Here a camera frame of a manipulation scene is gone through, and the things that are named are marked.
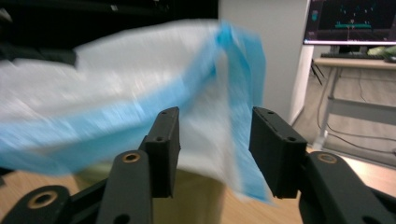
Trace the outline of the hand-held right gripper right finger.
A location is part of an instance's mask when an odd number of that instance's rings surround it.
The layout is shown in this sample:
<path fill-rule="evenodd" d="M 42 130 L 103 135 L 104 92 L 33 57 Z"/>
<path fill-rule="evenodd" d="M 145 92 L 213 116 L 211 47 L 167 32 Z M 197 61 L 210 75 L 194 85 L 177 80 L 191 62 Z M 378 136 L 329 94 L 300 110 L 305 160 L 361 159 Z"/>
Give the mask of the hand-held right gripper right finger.
<path fill-rule="evenodd" d="M 274 197 L 297 196 L 306 141 L 276 112 L 255 106 L 249 148 Z"/>

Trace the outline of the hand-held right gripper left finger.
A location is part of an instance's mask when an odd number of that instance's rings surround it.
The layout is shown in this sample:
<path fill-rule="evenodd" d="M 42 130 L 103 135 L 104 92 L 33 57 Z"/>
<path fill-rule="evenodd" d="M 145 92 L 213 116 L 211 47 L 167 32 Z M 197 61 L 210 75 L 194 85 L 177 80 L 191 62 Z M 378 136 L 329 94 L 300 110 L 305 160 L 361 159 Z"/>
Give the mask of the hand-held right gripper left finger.
<path fill-rule="evenodd" d="M 174 194 L 180 151 L 179 108 L 161 111 L 141 143 L 140 150 L 148 154 L 152 196 L 169 198 Z"/>

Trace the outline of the white bag with blue edge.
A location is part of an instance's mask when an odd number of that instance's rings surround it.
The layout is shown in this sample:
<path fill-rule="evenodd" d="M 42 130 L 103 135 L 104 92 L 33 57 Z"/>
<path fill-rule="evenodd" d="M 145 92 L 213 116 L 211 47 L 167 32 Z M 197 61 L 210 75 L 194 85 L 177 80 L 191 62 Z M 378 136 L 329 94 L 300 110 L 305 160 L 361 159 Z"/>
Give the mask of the white bag with blue edge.
<path fill-rule="evenodd" d="M 266 201 L 248 146 L 262 104 L 260 38 L 226 22 L 174 21 L 109 35 L 74 64 L 0 61 L 0 167 L 69 175 L 137 148 L 180 111 L 178 168 Z"/>

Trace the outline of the white cabinet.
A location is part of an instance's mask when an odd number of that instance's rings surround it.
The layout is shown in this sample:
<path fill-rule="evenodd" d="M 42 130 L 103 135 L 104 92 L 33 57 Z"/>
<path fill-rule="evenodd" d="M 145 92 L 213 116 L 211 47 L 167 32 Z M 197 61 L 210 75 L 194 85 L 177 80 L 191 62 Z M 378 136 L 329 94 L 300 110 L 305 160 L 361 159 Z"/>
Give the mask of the white cabinet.
<path fill-rule="evenodd" d="M 293 123 L 304 106 L 301 51 L 308 0 L 219 0 L 219 17 L 258 34 L 266 58 L 263 105 Z"/>

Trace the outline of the black keyboard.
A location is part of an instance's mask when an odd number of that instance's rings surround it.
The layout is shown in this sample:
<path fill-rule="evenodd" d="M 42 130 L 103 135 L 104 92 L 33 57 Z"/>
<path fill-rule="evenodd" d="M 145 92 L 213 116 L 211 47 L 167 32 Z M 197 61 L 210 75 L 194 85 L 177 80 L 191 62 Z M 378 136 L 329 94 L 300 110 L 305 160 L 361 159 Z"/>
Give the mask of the black keyboard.
<path fill-rule="evenodd" d="M 348 52 L 348 53 L 321 53 L 321 58 L 337 58 L 337 59 L 359 59 L 359 60 L 384 60 L 385 57 L 382 55 L 370 55 L 358 52 Z"/>

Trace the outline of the green object on desk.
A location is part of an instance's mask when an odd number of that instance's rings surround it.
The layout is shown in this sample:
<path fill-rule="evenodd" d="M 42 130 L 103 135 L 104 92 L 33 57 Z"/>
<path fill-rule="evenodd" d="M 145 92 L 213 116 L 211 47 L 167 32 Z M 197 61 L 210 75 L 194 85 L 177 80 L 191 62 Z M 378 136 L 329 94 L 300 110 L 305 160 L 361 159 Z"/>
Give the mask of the green object on desk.
<path fill-rule="evenodd" d="M 384 58 L 396 57 L 396 46 L 391 47 L 375 47 L 367 51 L 369 55 L 379 55 Z"/>

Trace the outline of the dark curtain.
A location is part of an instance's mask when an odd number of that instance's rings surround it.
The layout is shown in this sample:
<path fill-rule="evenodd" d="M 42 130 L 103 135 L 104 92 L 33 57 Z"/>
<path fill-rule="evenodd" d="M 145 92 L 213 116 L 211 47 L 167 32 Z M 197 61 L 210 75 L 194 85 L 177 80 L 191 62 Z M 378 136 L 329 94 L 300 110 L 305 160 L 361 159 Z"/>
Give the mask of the dark curtain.
<path fill-rule="evenodd" d="M 105 35 L 219 17 L 219 0 L 0 0 L 0 43 L 71 49 Z"/>

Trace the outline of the computer monitor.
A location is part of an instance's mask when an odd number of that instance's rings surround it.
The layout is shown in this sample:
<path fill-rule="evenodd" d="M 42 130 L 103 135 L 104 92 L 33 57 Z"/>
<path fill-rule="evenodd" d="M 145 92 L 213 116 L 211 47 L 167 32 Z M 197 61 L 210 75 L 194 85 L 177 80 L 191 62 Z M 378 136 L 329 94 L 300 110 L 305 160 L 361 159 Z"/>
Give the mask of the computer monitor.
<path fill-rule="evenodd" d="M 396 0 L 310 0 L 305 45 L 396 45 Z"/>

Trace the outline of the desk with white metal frame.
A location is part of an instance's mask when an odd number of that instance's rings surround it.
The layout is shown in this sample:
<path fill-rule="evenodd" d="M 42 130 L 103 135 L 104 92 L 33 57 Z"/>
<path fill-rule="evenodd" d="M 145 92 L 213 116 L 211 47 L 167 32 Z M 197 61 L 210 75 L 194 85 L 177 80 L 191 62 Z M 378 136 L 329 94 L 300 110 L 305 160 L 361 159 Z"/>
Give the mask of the desk with white metal frame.
<path fill-rule="evenodd" d="M 314 60 L 314 65 L 329 67 L 333 77 L 328 103 L 325 106 L 319 134 L 315 139 L 313 149 L 321 150 L 324 147 L 330 114 L 396 125 L 396 106 L 377 105 L 334 97 L 336 83 L 344 69 L 371 69 L 396 72 L 396 63 L 385 63 L 379 60 L 317 58 Z"/>

